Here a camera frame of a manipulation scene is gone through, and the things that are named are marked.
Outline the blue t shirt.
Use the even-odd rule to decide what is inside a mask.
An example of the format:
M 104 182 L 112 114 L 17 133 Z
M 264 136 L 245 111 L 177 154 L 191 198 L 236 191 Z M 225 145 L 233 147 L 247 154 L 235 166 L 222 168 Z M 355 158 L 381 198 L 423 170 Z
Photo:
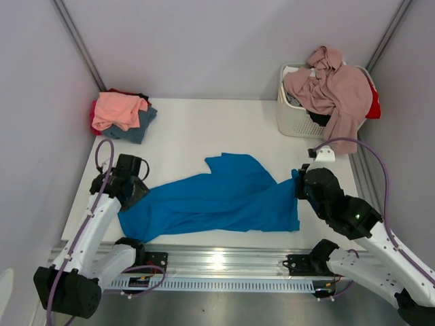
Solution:
M 208 173 L 150 190 L 119 213 L 125 236 L 149 242 L 162 235 L 211 230 L 296 232 L 298 172 L 280 183 L 248 154 L 222 153 L 205 158 Z

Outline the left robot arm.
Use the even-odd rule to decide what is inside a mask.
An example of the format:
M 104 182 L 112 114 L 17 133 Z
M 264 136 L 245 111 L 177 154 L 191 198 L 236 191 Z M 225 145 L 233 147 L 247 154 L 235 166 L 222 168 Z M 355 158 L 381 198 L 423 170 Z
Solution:
M 95 255 L 110 223 L 118 213 L 149 194 L 139 177 L 146 161 L 121 154 L 92 181 L 88 206 L 75 235 L 48 267 L 39 267 L 33 282 L 48 314 L 59 312 L 84 319 L 98 308 L 107 286 L 123 271 L 140 272 L 147 257 L 145 245 L 133 238 L 120 238 L 111 251 L 97 261 Z

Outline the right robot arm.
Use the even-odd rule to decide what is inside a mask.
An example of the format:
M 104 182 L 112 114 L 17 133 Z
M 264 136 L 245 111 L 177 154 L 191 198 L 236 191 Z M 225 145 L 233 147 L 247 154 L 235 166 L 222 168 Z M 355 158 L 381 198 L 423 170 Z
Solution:
M 299 169 L 296 197 L 319 219 L 375 257 L 384 270 L 354 258 L 323 239 L 309 265 L 316 274 L 341 274 L 390 303 L 408 325 L 434 324 L 434 270 L 387 230 L 387 220 L 361 198 L 346 195 L 331 170 L 305 164 Z

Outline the white laundry basket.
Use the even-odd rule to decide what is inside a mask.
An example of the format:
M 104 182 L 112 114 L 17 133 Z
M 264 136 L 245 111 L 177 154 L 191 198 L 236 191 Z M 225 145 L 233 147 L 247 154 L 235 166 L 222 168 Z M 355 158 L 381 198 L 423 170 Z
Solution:
M 289 137 L 322 139 L 325 127 L 314 122 L 304 107 L 291 106 L 285 97 L 283 78 L 287 73 L 295 72 L 301 67 L 309 67 L 309 65 L 304 62 L 287 62 L 281 66 L 276 113 L 278 129 L 281 134 Z M 356 67 L 366 76 L 368 83 L 375 87 L 369 72 L 364 67 Z

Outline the grey garment in basket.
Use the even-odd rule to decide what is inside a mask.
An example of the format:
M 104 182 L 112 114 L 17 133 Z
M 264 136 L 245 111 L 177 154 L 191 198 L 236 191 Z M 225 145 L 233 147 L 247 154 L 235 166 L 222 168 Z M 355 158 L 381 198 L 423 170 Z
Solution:
M 290 93 L 286 92 L 285 97 L 291 106 L 302 107 L 300 101 L 296 97 L 292 96 Z

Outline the black folded shirt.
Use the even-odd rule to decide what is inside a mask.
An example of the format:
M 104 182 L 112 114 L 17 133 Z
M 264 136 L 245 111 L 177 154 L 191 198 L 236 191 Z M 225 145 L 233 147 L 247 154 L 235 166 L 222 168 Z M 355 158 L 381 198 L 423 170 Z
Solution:
M 150 101 L 149 101 L 149 97 L 142 94 L 142 93 L 138 93 L 138 94 L 134 94 L 135 96 L 139 96 L 140 98 L 144 99 L 148 105 L 151 105 Z

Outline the red shirt in basket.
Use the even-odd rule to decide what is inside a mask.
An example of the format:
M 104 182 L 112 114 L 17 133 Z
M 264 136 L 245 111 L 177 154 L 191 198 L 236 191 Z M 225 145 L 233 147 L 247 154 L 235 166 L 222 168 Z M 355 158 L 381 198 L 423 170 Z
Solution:
M 381 105 L 379 102 L 379 94 L 371 83 L 369 83 L 369 86 L 372 92 L 372 103 L 368 113 L 366 114 L 366 119 L 377 120 L 381 118 Z

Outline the dusty pink shirt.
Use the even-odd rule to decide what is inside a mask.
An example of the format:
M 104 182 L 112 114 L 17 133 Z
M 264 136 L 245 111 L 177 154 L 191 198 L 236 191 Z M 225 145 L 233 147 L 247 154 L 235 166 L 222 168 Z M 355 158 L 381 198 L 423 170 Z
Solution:
M 339 50 L 319 47 L 307 59 L 308 68 L 286 73 L 283 87 L 309 112 L 330 117 L 323 132 L 337 154 L 352 154 L 356 139 L 372 106 L 372 90 L 365 74 L 356 66 L 345 65 Z

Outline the right corner metal profile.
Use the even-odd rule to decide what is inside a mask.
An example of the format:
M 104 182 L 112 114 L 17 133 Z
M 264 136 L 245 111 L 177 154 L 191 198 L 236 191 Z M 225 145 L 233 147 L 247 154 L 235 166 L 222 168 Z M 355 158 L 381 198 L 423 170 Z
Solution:
M 382 55 L 385 53 L 389 43 L 394 38 L 398 32 L 401 24 L 404 22 L 406 16 L 410 12 L 412 6 L 415 4 L 415 0 L 402 0 L 392 16 L 389 24 L 383 35 L 381 36 L 374 52 L 372 53 L 367 65 L 366 70 L 372 73 L 378 62 L 380 61 Z

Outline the corner metal profile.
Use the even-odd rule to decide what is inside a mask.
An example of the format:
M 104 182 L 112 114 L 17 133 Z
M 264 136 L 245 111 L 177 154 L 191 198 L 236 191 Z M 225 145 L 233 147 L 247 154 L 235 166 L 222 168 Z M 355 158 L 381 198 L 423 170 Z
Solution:
M 62 22 L 72 44 L 76 48 L 79 57 L 82 59 L 82 62 L 84 63 L 84 66 L 89 72 L 96 87 L 100 92 L 106 91 L 107 88 L 105 86 L 105 83 L 65 2 L 62 0 L 51 0 L 50 3 L 58 14 L 60 21 Z
M 415 4 L 415 0 L 402 0 L 392 16 L 389 24 L 383 35 L 381 36 L 374 52 L 372 53 L 367 65 L 366 70 L 372 73 L 378 62 L 380 61 L 382 55 L 385 53 L 389 43 L 394 38 L 398 32 L 401 24 L 404 22 L 406 16 L 410 12 L 412 6 Z

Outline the left corner metal profile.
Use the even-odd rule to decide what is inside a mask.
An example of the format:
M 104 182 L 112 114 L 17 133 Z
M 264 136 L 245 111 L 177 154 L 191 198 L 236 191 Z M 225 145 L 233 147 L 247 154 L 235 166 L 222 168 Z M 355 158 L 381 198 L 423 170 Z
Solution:
M 51 0 L 50 3 L 58 14 L 60 21 L 62 22 L 72 44 L 76 48 L 79 57 L 82 59 L 82 62 L 84 63 L 84 66 L 89 72 L 96 87 L 100 92 L 106 91 L 107 88 L 105 86 L 105 83 L 65 2 L 62 0 Z

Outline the aluminium mounting rail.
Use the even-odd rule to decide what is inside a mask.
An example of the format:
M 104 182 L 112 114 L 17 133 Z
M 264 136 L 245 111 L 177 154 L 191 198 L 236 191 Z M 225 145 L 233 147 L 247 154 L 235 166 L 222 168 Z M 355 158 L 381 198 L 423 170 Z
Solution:
M 154 265 L 165 263 L 166 279 L 231 278 L 278 279 L 289 277 L 283 261 L 290 254 L 307 255 L 310 249 L 248 249 L 147 244 Z

